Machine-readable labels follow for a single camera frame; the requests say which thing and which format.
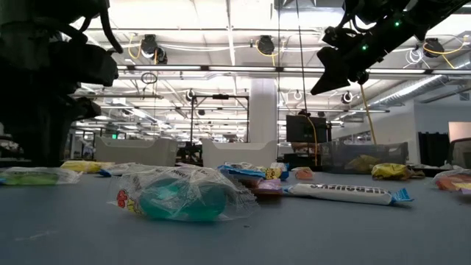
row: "clear plastic bin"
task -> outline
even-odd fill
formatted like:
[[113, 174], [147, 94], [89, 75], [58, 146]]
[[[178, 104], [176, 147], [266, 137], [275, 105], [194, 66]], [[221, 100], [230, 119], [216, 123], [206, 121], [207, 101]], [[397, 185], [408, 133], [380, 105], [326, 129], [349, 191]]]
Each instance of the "clear plastic bin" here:
[[354, 145], [341, 142], [320, 144], [322, 171], [340, 174], [371, 174], [379, 163], [405, 165], [408, 144]]

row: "table surface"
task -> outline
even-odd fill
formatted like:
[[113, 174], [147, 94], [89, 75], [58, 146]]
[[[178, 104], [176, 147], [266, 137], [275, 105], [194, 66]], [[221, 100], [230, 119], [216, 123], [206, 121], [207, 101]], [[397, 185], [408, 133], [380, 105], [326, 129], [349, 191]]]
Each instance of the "table surface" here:
[[93, 175], [76, 185], [1, 187], [0, 264], [466, 264], [471, 200], [430, 180], [317, 173], [318, 183], [406, 187], [416, 200], [390, 207], [285, 197], [216, 223], [138, 217], [105, 203], [109, 179]]

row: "plastic bag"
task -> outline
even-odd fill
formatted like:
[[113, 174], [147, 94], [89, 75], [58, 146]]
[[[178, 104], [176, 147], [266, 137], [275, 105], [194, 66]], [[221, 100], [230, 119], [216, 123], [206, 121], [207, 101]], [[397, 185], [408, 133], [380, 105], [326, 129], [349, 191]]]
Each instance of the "plastic bag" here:
[[60, 185], [79, 182], [80, 174], [59, 168], [12, 167], [0, 173], [2, 185]]
[[114, 177], [111, 187], [113, 203], [153, 219], [231, 220], [259, 208], [247, 188], [208, 168], [156, 166]]
[[463, 194], [471, 193], [471, 170], [459, 169], [438, 173], [432, 183], [445, 191], [460, 191]]
[[373, 166], [371, 175], [374, 180], [408, 180], [412, 177], [425, 177], [424, 172], [408, 168], [396, 163], [381, 163]]
[[355, 169], [358, 172], [370, 172], [372, 167], [378, 164], [379, 158], [374, 158], [370, 155], [360, 155], [357, 158], [351, 160], [345, 169]]
[[61, 169], [70, 169], [75, 172], [83, 173], [98, 173], [102, 167], [111, 166], [113, 162], [94, 162], [94, 161], [79, 161], [79, 160], [69, 160], [64, 162]]
[[146, 166], [137, 163], [122, 163], [112, 166], [106, 166], [99, 171], [104, 177], [122, 176], [123, 174], [132, 174], [154, 170], [157, 166]]

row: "teal toy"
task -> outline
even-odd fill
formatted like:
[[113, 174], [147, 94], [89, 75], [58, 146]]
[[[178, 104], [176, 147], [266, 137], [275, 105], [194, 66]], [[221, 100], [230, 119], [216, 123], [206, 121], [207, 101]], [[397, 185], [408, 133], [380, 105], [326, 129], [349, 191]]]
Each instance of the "teal toy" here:
[[151, 218], [213, 221], [226, 206], [224, 186], [213, 182], [189, 183], [189, 179], [166, 178], [143, 189], [142, 211]]

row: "green snack bag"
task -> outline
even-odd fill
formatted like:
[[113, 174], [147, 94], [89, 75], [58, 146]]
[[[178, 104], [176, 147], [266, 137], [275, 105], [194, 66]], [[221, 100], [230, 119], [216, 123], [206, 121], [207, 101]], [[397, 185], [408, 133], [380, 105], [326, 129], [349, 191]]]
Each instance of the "green snack bag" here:
[[68, 169], [12, 167], [0, 173], [1, 185], [59, 185], [79, 182], [80, 174]]

